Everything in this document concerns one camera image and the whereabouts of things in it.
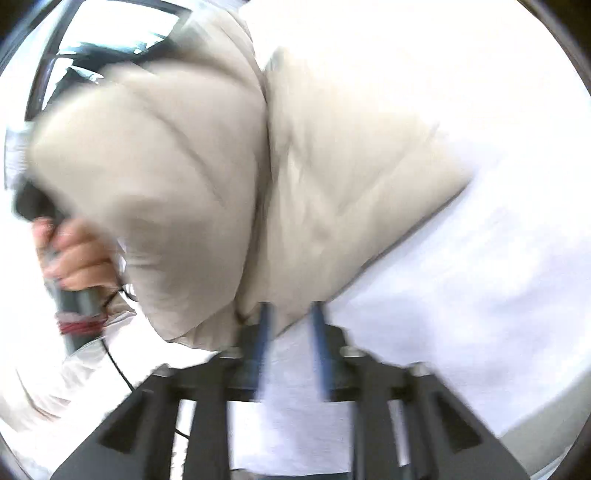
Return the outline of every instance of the wire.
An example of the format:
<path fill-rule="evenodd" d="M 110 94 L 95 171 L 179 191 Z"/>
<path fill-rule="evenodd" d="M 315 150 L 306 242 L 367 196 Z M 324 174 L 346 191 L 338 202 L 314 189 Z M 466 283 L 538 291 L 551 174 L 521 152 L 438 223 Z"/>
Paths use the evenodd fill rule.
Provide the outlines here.
<path fill-rule="evenodd" d="M 107 307 L 107 305 L 109 303 L 111 303 L 111 301 L 116 297 L 116 295 L 119 292 L 116 291 L 113 294 L 111 294 L 109 296 L 109 298 L 107 299 L 107 301 L 105 301 L 105 303 L 103 304 L 103 308 L 105 309 Z M 113 366 L 115 367 L 115 369 L 117 370 L 117 373 L 121 376 L 121 378 L 123 379 L 123 381 L 127 384 L 128 388 L 130 391 L 134 391 L 135 387 L 132 385 L 132 383 L 127 379 L 127 377 L 125 376 L 125 374 L 121 371 L 121 369 L 119 368 L 119 365 L 117 365 L 117 362 L 115 361 L 115 359 L 113 358 L 113 355 L 111 355 L 111 352 L 109 350 L 109 346 L 107 345 L 107 342 L 105 341 L 104 337 L 100 338 L 100 344 L 103 346 L 103 348 L 105 349 L 105 353 L 107 354 L 107 356 L 109 357 L 109 360 L 111 360 L 111 363 L 113 364 Z M 187 440 L 189 439 L 189 436 L 186 433 L 181 432 L 179 429 L 174 429 L 174 432 L 179 434 L 181 437 L 185 437 Z"/>

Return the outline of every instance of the human hand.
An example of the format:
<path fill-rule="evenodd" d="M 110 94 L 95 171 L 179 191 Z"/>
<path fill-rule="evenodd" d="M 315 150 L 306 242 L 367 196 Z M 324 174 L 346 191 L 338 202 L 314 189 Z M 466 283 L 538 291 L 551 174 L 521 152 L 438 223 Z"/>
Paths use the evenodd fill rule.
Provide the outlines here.
<path fill-rule="evenodd" d="M 44 278 L 57 280 L 63 290 L 78 291 L 89 287 L 103 287 L 107 291 L 118 289 L 111 252 L 86 222 L 79 218 L 68 219 L 58 227 L 53 237 L 52 231 L 48 218 L 38 218 L 33 222 L 33 238 Z M 50 243 L 59 255 L 47 263 L 44 257 Z"/>

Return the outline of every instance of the hand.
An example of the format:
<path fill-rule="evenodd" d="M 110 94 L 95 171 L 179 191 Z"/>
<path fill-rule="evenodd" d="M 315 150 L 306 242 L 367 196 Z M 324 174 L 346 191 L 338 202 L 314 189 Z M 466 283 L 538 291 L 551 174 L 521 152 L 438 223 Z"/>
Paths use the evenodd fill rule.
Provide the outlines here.
<path fill-rule="evenodd" d="M 89 287 L 104 287 L 108 291 L 118 289 L 111 252 L 90 226 L 79 218 L 66 220 L 60 225 L 51 240 L 51 246 L 59 255 L 47 264 L 44 255 L 52 230 L 50 219 L 38 218 L 33 222 L 33 238 L 44 278 L 58 280 L 64 290 L 77 291 Z"/>

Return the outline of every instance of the triangular cutout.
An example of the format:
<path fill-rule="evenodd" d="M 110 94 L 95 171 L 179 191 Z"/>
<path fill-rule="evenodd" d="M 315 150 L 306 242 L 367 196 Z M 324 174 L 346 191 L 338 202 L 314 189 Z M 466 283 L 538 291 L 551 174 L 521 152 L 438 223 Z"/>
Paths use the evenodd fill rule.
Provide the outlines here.
<path fill-rule="evenodd" d="M 437 407 L 443 428 L 447 433 L 453 453 L 461 452 L 482 443 L 480 436 L 460 417 L 459 413 L 445 401 L 441 394 L 436 395 Z"/>
<path fill-rule="evenodd" d="M 101 438 L 101 445 L 121 453 L 131 453 L 138 434 L 139 425 L 148 403 L 144 392 L 138 395 L 126 412 L 116 419 Z"/>

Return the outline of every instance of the white surface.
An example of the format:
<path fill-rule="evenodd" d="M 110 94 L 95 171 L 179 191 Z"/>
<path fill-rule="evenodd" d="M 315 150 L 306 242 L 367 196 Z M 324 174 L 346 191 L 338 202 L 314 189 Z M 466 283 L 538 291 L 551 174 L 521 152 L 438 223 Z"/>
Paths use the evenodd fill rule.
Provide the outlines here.
<path fill-rule="evenodd" d="M 514 0 L 337 5 L 252 0 L 245 16 L 261 63 L 277 44 L 311 61 L 314 49 L 339 46 L 333 66 L 344 62 L 343 81 L 370 73 L 391 85 L 390 100 L 438 118 L 476 176 L 334 301 L 332 319 L 382 359 L 434 363 L 500 434 L 591 364 L 589 96 Z M 6 199 L 1 206 L 2 346 L 46 364 L 61 355 L 51 301 L 28 227 L 8 219 Z M 261 404 L 233 406 L 236 466 L 299 475 L 348 468 L 346 406 L 320 402 L 309 334 L 300 323 L 273 345 Z M 204 358 L 165 344 L 141 319 L 113 354 L 135 381 L 163 361 Z M 106 364 L 67 418 L 15 445 L 54 469 L 125 394 Z"/>

